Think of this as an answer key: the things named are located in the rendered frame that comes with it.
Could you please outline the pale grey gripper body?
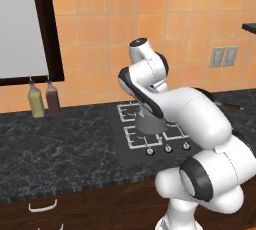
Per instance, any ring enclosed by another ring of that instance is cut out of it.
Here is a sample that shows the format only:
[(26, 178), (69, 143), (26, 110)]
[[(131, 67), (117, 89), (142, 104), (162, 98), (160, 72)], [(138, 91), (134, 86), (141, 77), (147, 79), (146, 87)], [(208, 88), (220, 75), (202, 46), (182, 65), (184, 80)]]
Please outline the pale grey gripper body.
[(154, 135), (162, 133), (166, 129), (166, 122), (141, 107), (136, 115), (136, 128), (144, 134)]

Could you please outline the black hob with white grates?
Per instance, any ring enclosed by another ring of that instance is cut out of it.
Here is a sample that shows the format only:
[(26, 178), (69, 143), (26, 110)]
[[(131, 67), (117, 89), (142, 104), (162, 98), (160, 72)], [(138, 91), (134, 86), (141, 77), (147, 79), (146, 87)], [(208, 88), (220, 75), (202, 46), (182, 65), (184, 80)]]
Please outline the black hob with white grates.
[[(135, 128), (135, 117), (139, 104), (135, 101), (110, 103), (107, 105), (115, 140), (116, 152), (122, 166), (131, 166), (153, 161), (167, 161), (173, 165), (181, 163), (187, 157), (201, 151), (188, 135), (173, 121), (166, 122), (164, 132), (155, 135), (144, 135)], [(187, 142), (190, 150), (184, 150), (182, 145)], [(166, 153), (164, 147), (170, 145), (172, 153)], [(146, 154), (147, 148), (152, 148), (153, 156)]]

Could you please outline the dark reddish brown utensil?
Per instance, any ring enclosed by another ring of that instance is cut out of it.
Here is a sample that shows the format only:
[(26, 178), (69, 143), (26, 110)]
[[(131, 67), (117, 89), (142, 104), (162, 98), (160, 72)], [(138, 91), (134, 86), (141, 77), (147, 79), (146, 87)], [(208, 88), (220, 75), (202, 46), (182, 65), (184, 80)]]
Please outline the dark reddish brown utensil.
[(215, 101), (214, 103), (219, 107), (225, 107), (225, 108), (229, 108), (232, 110), (244, 110), (244, 108), (239, 105), (228, 104), (228, 103), (219, 102), (219, 101)]

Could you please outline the dark wood cupboard door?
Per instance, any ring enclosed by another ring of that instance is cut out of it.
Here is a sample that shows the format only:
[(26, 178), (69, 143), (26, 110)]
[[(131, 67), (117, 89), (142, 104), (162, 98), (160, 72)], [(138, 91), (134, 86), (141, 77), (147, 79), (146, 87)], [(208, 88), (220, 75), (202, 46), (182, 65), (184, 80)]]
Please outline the dark wood cupboard door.
[(84, 195), (99, 230), (154, 230), (168, 207), (152, 180), (88, 190)]

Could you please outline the dark brown sauce bottle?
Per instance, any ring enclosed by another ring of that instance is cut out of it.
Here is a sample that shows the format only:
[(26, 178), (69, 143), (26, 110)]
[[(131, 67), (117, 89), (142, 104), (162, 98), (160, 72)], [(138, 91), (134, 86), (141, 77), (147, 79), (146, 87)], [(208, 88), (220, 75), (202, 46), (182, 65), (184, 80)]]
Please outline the dark brown sauce bottle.
[(50, 80), (47, 81), (46, 100), (48, 104), (48, 111), (51, 116), (60, 114), (60, 103), (57, 88), (52, 85)]

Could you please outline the dark wood drawer front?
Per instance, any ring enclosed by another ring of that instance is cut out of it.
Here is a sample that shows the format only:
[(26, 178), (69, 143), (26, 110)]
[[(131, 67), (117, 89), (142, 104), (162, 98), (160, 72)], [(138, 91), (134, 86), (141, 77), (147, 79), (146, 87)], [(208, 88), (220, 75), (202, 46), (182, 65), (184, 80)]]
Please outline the dark wood drawer front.
[(82, 192), (43, 197), (0, 205), (0, 222), (23, 220), (29, 217), (56, 216), (85, 205)]
[(46, 222), (64, 223), (64, 230), (88, 230), (88, 220), (80, 216), (67, 216), (51, 219), (32, 220), (25, 223), (0, 224), (0, 230), (36, 230)]

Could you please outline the yellow oil bottle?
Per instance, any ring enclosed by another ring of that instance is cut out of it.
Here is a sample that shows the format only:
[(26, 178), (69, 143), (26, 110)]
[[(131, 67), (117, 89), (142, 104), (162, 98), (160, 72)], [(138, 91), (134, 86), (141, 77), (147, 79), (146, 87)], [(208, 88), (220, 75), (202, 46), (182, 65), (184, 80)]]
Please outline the yellow oil bottle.
[(29, 83), (28, 100), (34, 118), (41, 118), (45, 115), (45, 109), (41, 91), (35, 86), (34, 82)]

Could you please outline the grey wall outlet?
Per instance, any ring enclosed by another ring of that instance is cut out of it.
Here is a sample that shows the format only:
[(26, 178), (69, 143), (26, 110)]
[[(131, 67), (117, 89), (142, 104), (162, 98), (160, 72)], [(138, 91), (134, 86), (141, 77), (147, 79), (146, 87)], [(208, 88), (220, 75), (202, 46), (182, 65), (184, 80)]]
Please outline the grey wall outlet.
[(226, 49), (222, 66), (223, 67), (233, 66), (236, 59), (237, 52), (238, 52), (237, 46), (229, 46)]
[(215, 67), (220, 67), (222, 64), (222, 59), (224, 56), (225, 48), (224, 47), (214, 47), (212, 56), (211, 56), (211, 61), (210, 61), (210, 67), (215, 68)]

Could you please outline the black wall shelf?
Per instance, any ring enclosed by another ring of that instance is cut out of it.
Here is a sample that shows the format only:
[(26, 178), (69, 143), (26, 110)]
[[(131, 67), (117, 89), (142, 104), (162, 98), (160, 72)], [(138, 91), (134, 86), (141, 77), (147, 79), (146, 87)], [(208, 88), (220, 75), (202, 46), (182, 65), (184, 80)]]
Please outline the black wall shelf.
[(256, 23), (244, 23), (242, 29), (250, 33), (256, 34)]

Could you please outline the window with dark frame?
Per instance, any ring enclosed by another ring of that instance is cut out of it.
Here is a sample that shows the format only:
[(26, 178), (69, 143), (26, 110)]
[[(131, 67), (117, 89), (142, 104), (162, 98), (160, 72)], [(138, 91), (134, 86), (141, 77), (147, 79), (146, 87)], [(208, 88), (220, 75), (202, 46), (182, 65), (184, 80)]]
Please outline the window with dark frame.
[(0, 0), (0, 87), (62, 81), (52, 0)]

